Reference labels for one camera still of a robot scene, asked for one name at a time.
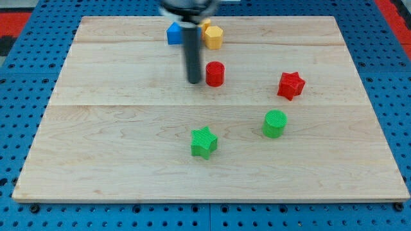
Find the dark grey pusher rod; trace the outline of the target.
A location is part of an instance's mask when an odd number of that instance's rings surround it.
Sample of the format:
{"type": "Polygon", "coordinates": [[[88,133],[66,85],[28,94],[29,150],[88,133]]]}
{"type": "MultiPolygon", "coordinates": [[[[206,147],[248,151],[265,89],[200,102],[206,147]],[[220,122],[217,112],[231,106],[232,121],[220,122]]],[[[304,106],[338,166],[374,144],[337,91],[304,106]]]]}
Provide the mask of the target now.
{"type": "Polygon", "coordinates": [[[181,23],[182,44],[188,82],[197,84],[202,80],[200,60],[201,29],[193,23],[181,23]]]}

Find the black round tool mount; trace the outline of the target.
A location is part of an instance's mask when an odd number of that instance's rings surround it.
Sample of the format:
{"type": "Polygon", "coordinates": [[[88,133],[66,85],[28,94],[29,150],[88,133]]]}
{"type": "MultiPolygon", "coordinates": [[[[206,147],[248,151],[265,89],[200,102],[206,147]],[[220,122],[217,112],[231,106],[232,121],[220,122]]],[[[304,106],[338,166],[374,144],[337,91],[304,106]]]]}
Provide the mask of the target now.
{"type": "Polygon", "coordinates": [[[213,16],[219,5],[219,0],[160,0],[159,11],[176,22],[200,22],[213,16]]]}

